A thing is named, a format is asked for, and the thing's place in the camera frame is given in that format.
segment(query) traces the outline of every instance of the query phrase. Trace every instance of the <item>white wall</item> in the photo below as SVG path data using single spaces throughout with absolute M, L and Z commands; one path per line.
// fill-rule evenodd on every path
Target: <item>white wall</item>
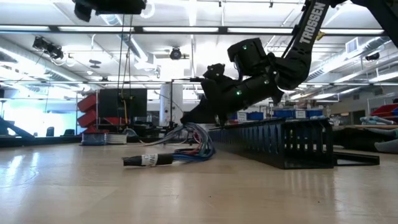
M 388 93 L 398 93 L 398 88 L 396 86 L 385 86 L 384 94 Z M 361 111 L 365 110 L 366 115 L 369 115 L 368 111 L 368 98 L 375 98 L 373 91 L 363 91 L 359 94 L 359 100 L 354 100 L 353 96 L 350 95 L 347 98 L 343 98 L 340 103 L 335 103 L 330 106 L 331 113 L 345 113 L 345 112 L 353 112 L 353 111 Z M 387 104 L 392 103 L 393 98 L 389 98 L 386 100 Z M 370 108 L 376 108 L 384 105 L 383 99 L 376 99 L 369 101 Z

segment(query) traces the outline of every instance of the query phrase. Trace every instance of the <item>white label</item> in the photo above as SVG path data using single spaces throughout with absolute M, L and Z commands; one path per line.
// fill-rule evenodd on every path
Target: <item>white label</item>
M 247 121 L 248 116 L 247 113 L 238 112 L 238 121 Z
M 304 27 L 304 32 L 300 38 L 300 43 L 310 44 L 312 37 L 315 34 L 315 31 L 320 23 L 320 19 L 322 18 L 323 11 L 325 10 L 325 4 L 316 2 L 312 12 L 310 14 L 309 20 Z
M 305 111 L 296 111 L 296 118 L 305 118 Z
M 141 165 L 142 166 L 156 166 L 157 154 L 142 155 Z

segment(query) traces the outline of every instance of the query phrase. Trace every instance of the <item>air vent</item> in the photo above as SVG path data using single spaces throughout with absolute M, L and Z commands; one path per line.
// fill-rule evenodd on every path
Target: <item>air vent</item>
M 358 49 L 359 49 L 359 42 L 358 42 L 357 37 L 346 43 L 346 53 L 347 54 L 355 52 Z

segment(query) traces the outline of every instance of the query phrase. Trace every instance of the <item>chair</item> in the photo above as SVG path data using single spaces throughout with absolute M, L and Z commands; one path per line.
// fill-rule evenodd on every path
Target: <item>chair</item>
M 47 128 L 47 133 L 45 134 L 46 137 L 54 137 L 54 127 Z
M 75 135 L 75 130 L 74 129 L 66 129 L 65 133 L 63 136 L 74 136 Z

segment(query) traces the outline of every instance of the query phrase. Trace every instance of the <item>blue bin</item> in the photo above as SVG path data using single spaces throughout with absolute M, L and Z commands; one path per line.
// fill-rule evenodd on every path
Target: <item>blue bin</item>
M 307 110 L 307 117 L 311 118 L 313 116 L 322 116 L 323 111 L 322 110 Z
M 258 121 L 262 119 L 264 119 L 264 113 L 261 112 L 248 113 L 248 120 Z
M 394 116 L 398 116 L 398 108 L 394 109 L 394 110 L 392 111 L 392 114 L 393 114 Z
M 274 117 L 277 118 L 293 118 L 294 115 L 294 111 L 292 110 L 275 110 L 274 111 Z

